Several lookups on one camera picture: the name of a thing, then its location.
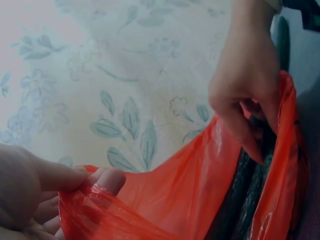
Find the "fingernail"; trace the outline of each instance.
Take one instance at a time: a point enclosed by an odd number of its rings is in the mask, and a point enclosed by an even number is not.
[[[80,173],[84,173],[87,171],[87,169],[83,166],[74,166],[72,169]]]

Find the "dark green object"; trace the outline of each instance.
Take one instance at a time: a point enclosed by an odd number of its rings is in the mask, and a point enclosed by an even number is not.
[[[245,201],[242,205],[238,222],[233,231],[232,240],[248,240],[252,226],[252,219],[256,212],[263,187],[266,183],[272,157],[274,155],[277,136],[271,130],[267,122],[257,119],[252,119],[256,126],[263,128],[263,139],[261,152],[264,160],[264,165],[257,165],[246,194]]]
[[[206,240],[228,240],[238,221],[257,164],[242,149],[232,184],[216,214]]]
[[[278,53],[280,69],[289,71],[290,61],[290,32],[287,20],[281,16],[278,21],[275,47]]]
[[[267,122],[250,118],[256,127],[263,128],[261,151],[264,165],[258,165],[241,149],[232,184],[215,216],[206,240],[247,240],[252,219],[266,182],[277,136]]]
[[[316,0],[282,0],[282,5],[300,10],[303,29],[320,32],[320,5]]]
[[[238,221],[234,227],[232,240],[245,240],[248,231],[251,231],[251,223],[254,217],[257,205],[259,203],[262,189],[262,166],[257,165],[252,176],[246,198],[241,207]]]

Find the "green fabric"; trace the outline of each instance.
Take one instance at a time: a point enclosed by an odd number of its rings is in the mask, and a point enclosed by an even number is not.
[[[316,0],[282,0],[282,5],[301,11],[304,29],[320,32],[320,6]]]

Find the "leaf pattern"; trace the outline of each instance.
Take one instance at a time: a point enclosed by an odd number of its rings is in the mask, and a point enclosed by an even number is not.
[[[58,161],[58,163],[71,167],[73,166],[74,161],[70,156],[64,156]]]
[[[8,81],[9,81],[9,78],[10,78],[10,72],[7,71],[5,73],[5,75],[2,77],[2,81],[1,81],[0,86],[5,87],[7,85],[7,83],[8,83]]]
[[[22,37],[21,42],[23,42],[24,44],[27,44],[29,46],[32,46],[32,40],[29,36]]]
[[[156,0],[140,0],[140,4],[146,9],[151,9],[156,4]]]
[[[144,17],[140,18],[137,23],[146,28],[158,27],[165,22],[163,17]]]
[[[24,60],[41,60],[48,56],[50,56],[52,51],[45,51],[45,52],[32,52],[29,53],[26,57],[24,57]]]
[[[140,114],[132,97],[125,103],[121,114],[122,125],[131,133],[133,140],[139,135]]]
[[[181,110],[181,114],[182,114],[182,116],[183,116],[186,120],[188,120],[189,122],[191,122],[191,123],[194,123],[194,122],[195,122],[195,121],[192,120],[192,118],[188,115],[188,113],[187,113],[185,110]]]
[[[157,152],[157,133],[153,121],[149,121],[141,138],[141,153],[143,161],[150,169],[152,160]]]
[[[208,109],[205,105],[197,105],[196,106],[196,111],[198,112],[200,118],[202,119],[202,121],[204,121],[205,123],[208,121],[209,119],[209,112]]]
[[[113,79],[119,80],[121,82],[138,82],[140,81],[140,79],[138,78],[125,78],[125,77],[119,77],[117,75],[114,75],[112,72],[108,71],[107,69],[105,69],[102,65],[95,65],[98,69],[100,69],[101,71],[103,71],[106,75],[112,77]]]
[[[52,49],[52,45],[51,45],[51,42],[50,42],[50,39],[47,35],[42,35],[41,37],[39,37],[37,39],[37,43],[40,45],[40,46],[43,46],[45,48],[48,48],[48,49]]]
[[[118,126],[108,119],[100,119],[90,124],[91,131],[99,137],[109,138],[124,138]]]
[[[107,93],[106,91],[102,90],[100,92],[100,97],[101,97],[101,102],[103,103],[103,105],[109,110],[109,112],[113,116],[115,114],[115,108],[116,107],[115,107],[115,104],[112,101],[112,98],[109,95],[109,93]]]
[[[191,131],[189,132],[187,135],[185,135],[185,137],[183,138],[183,143],[186,142],[187,139],[192,140],[194,139],[196,136],[198,136],[202,131],[204,130],[204,128],[195,130],[195,131]]]
[[[124,29],[126,26],[128,26],[129,24],[131,24],[134,20],[136,20],[138,15],[138,8],[134,5],[130,6],[128,8],[127,11],[127,19],[124,25],[122,25],[119,30],[118,30],[118,34],[121,32],[122,29]]]
[[[111,166],[120,168],[128,172],[139,172],[126,158],[125,156],[115,147],[110,147],[107,151],[107,157]]]
[[[183,1],[177,1],[177,0],[169,0],[168,1],[169,4],[172,4],[178,8],[187,8],[189,7],[189,4]]]
[[[25,46],[25,45],[22,45],[20,48],[19,48],[19,52],[18,52],[18,55],[19,56],[22,56],[22,55],[25,55],[25,54],[28,54],[30,52],[32,52],[33,49],[28,47],[28,46]]]
[[[150,15],[153,17],[162,17],[165,15],[172,14],[175,10],[169,7],[156,7],[150,11]]]

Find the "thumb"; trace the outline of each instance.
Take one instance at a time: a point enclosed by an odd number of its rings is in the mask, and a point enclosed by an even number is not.
[[[41,191],[74,191],[88,177],[84,167],[69,167],[38,157],[31,162],[38,174]]]
[[[279,112],[279,95],[278,91],[268,98],[258,99],[261,109],[265,115],[266,120],[272,131],[277,134],[278,132],[278,112]]]

